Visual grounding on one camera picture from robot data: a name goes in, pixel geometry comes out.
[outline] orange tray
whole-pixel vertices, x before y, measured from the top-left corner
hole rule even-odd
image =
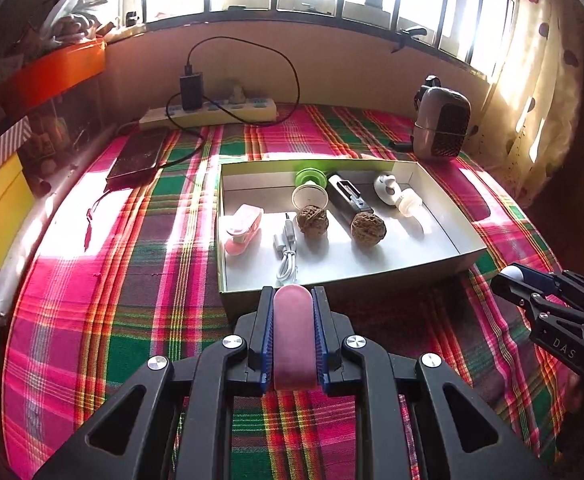
[[[0,85],[0,106],[14,121],[105,70],[105,41],[66,46],[37,59]]]

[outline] green suction cup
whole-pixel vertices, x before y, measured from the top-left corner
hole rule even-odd
[[[321,186],[325,189],[328,186],[328,179],[322,171],[315,170],[314,168],[305,168],[304,170],[296,173],[296,178],[294,179],[294,185],[296,187],[302,186],[309,181],[312,181],[317,186]]]

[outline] open box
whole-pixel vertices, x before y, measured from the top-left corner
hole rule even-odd
[[[485,244],[448,194],[417,162],[368,159],[298,159],[232,162],[221,165],[216,219],[216,255],[221,299],[230,324],[256,310],[264,286],[279,287],[280,255],[273,235],[283,230],[292,205],[294,177],[304,168],[338,173],[354,184],[374,213],[385,221],[387,235],[372,248],[360,247],[349,224],[328,205],[329,227],[320,238],[306,238],[294,221],[297,279],[305,286],[323,285],[330,300],[352,294],[372,298],[398,288],[431,283],[468,269]],[[418,213],[405,218],[374,192],[374,179],[393,174],[401,189],[411,187],[423,199]],[[259,232],[243,254],[224,250],[231,216],[244,203],[264,210]]]

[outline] coiled white cable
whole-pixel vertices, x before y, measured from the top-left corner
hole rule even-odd
[[[296,280],[296,234],[294,224],[287,213],[283,232],[274,235],[274,247],[282,255],[277,280],[281,283],[293,282]]]

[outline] black charger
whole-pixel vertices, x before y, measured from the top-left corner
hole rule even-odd
[[[184,110],[203,107],[203,73],[192,73],[189,63],[185,65],[185,75],[181,76],[181,106]]]

